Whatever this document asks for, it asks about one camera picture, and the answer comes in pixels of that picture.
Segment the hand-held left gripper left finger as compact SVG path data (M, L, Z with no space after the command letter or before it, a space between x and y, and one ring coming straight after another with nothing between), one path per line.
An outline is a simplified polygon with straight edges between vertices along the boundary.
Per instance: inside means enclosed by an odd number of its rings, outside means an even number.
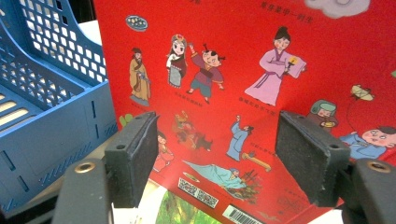
M132 119L105 149L110 200L115 208L139 205L159 154L155 112Z

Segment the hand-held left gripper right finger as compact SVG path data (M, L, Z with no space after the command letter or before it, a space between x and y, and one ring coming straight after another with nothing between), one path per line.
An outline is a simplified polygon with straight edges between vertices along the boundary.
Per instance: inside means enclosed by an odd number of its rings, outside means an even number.
M339 171L346 169L350 149L305 116L281 111L276 133L276 155L318 207L335 207Z

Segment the white sun and leaf book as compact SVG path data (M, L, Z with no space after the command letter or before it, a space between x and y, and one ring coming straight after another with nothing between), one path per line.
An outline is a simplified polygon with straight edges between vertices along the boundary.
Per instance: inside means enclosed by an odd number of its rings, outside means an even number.
M113 215L115 224L221 224L151 180L137 208L113 207Z

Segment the blue plastic file rack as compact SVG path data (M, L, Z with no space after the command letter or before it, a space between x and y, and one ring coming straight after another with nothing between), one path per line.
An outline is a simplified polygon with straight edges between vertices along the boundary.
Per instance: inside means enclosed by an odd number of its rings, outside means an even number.
M31 201L117 129L102 48L68 0L0 0L0 210Z

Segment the red picture book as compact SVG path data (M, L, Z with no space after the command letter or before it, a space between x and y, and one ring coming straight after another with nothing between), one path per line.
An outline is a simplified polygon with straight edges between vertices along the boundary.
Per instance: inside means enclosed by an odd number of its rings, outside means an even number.
M396 0L95 0L119 124L157 114L153 181L222 224L307 224L276 155L281 111L391 165L396 224Z

